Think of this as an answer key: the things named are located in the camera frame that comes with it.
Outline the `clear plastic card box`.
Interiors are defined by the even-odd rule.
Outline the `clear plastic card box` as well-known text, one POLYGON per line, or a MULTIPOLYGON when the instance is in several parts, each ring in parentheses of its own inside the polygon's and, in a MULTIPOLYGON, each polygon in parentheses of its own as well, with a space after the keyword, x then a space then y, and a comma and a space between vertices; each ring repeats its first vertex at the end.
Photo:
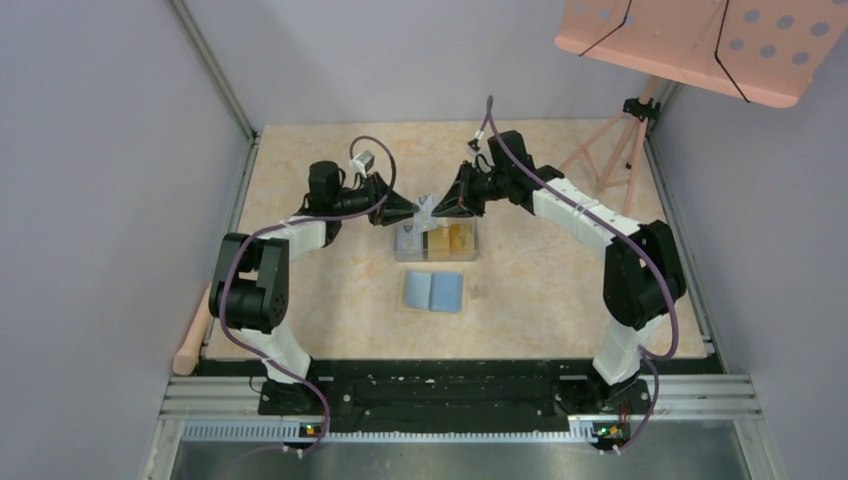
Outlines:
POLYGON ((469 262, 479 254, 475 218, 439 218, 428 231, 412 220, 394 226, 394 258, 398 262, 469 262))

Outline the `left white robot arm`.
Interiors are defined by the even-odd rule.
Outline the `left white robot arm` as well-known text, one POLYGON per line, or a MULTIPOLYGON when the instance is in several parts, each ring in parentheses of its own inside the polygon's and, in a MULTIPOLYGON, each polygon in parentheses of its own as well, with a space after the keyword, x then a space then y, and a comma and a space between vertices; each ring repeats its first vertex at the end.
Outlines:
POLYGON ((290 306, 290 265, 329 246, 346 220, 365 217, 375 226, 410 219, 416 204, 394 189, 392 179, 358 172, 345 185, 341 167, 329 160, 308 170, 308 191, 289 219, 253 234, 231 232, 220 245, 208 309, 224 335, 260 359, 272 390, 297 413, 329 413, 329 402, 309 379, 311 356, 295 339, 285 316, 290 306))

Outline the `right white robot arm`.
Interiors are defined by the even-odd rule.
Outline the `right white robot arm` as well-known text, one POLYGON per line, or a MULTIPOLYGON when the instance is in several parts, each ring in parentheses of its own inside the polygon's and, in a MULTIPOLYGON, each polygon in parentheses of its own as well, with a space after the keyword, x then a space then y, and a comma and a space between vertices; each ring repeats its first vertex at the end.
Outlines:
POLYGON ((490 202, 507 200, 563 228, 598 253, 602 300, 610 324, 595 354, 583 400, 612 412, 638 380, 643 359, 670 359, 680 344, 677 301, 685 276, 670 226, 636 221, 582 192, 550 165, 538 166, 516 130, 487 141, 490 164, 464 161, 435 217, 481 217, 490 202))

